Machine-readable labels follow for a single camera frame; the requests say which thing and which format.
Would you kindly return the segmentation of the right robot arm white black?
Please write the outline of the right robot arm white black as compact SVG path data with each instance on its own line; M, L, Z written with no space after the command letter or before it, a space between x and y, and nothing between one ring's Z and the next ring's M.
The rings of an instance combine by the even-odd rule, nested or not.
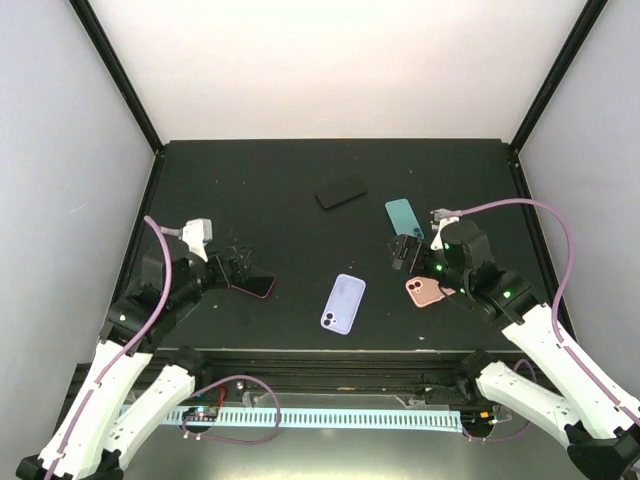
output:
M625 391L553 318L531 285L501 269L472 221L442 220L433 241L401 235L392 266L433 279L532 360L553 391L476 352L454 379L457 396L501 404L547 432L588 479L620 479L639 462L639 400Z

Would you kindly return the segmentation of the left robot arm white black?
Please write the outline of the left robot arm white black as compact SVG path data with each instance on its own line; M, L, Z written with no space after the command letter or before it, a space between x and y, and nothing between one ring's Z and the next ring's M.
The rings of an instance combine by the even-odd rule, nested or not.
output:
M206 356L182 347L130 406L124 405L161 341L210 290L237 288L248 279L251 249L166 244L148 252L142 276L107 313L89 372L58 430L40 453L25 457L20 479L120 479L167 414L189 397L214 388Z

